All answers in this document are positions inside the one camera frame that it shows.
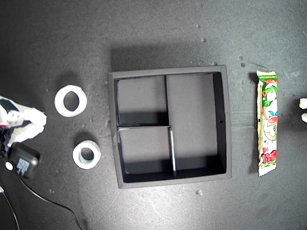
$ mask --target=table surface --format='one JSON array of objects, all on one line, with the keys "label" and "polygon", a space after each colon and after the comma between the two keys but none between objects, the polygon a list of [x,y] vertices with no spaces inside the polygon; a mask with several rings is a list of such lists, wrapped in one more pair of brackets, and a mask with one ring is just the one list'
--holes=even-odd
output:
[{"label": "table surface", "polygon": [[[42,154],[39,194],[73,209],[89,230],[305,230],[307,97],[305,0],[4,1],[0,6],[0,94],[48,115],[26,142]],[[231,107],[232,178],[118,189],[109,127],[111,71],[226,65]],[[257,173],[256,70],[279,76],[277,169]],[[57,113],[54,97],[81,86],[88,106]],[[74,146],[96,141],[91,170],[72,160]],[[73,216],[30,194],[0,165],[1,186],[21,230],[75,230]],[[15,229],[0,195],[1,229]]]}]

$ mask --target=snack package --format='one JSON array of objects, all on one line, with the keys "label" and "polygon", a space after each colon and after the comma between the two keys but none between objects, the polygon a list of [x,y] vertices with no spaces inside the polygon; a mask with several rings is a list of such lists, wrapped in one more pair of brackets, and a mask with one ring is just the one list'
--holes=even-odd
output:
[{"label": "snack package", "polygon": [[277,76],[275,72],[257,71],[259,176],[276,168],[277,155]]}]

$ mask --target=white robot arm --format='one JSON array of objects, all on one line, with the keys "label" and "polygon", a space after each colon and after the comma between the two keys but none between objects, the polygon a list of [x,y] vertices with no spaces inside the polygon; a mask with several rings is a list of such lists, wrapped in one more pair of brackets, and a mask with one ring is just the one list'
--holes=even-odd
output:
[{"label": "white robot arm", "polygon": [[34,138],[44,131],[47,116],[35,108],[29,108],[0,96],[0,126],[13,128],[7,146]]}]

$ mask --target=white tape roll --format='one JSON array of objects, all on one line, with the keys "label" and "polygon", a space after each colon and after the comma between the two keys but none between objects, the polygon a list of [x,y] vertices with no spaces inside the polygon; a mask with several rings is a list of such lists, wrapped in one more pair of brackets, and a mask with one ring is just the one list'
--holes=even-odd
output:
[{"label": "white tape roll", "polygon": [[307,114],[302,114],[302,120],[307,123]]},{"label": "white tape roll", "polygon": [[307,109],[307,98],[299,99],[299,107],[301,109]]},{"label": "white tape roll", "polygon": [[[82,156],[81,152],[82,152],[82,149],[84,148],[89,148],[93,152],[94,158],[91,161],[85,159]],[[76,165],[78,165],[82,169],[91,169],[95,167],[97,163],[99,162],[100,157],[101,157],[101,151],[100,151],[99,146],[91,140],[85,140],[81,142],[79,145],[77,145],[74,148],[72,152],[73,160],[75,161]]]},{"label": "white tape roll", "polygon": [[[78,108],[76,108],[76,110],[74,111],[68,110],[64,105],[64,97],[69,92],[74,92],[79,98]],[[87,106],[87,98],[85,92],[79,86],[67,85],[57,92],[56,97],[54,99],[54,105],[58,113],[62,116],[73,117],[79,115],[85,110]]]}]

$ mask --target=white object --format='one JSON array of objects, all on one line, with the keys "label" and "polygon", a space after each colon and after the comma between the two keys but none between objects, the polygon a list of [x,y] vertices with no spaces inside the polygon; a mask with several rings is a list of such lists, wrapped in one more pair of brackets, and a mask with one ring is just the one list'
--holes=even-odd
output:
[{"label": "white object", "polygon": [[7,170],[12,171],[13,170],[13,165],[10,162],[5,162],[5,167],[7,168]]},{"label": "white object", "polygon": [[302,114],[302,120],[307,123],[307,114]]},{"label": "white object", "polygon": [[16,141],[34,138],[44,131],[46,123],[47,116],[43,112],[0,96],[0,126],[14,128],[8,147]]},{"label": "white object", "polygon": [[[79,98],[79,105],[74,111],[68,110],[64,105],[64,98],[69,92],[74,92]],[[67,85],[60,89],[54,99],[54,105],[59,114],[65,117],[73,117],[82,113],[87,106],[87,98],[85,92],[75,85]]]},{"label": "white object", "polygon": [[301,109],[307,109],[307,98],[299,99],[299,107]]},{"label": "white object", "polygon": [[[91,161],[85,159],[82,156],[81,153],[82,153],[82,149],[84,148],[88,148],[93,152],[94,158]],[[75,161],[76,165],[82,169],[91,169],[95,167],[97,163],[99,162],[100,157],[101,157],[101,151],[100,151],[99,146],[91,140],[85,140],[81,142],[79,145],[77,145],[74,148],[72,152],[73,160]]]}]

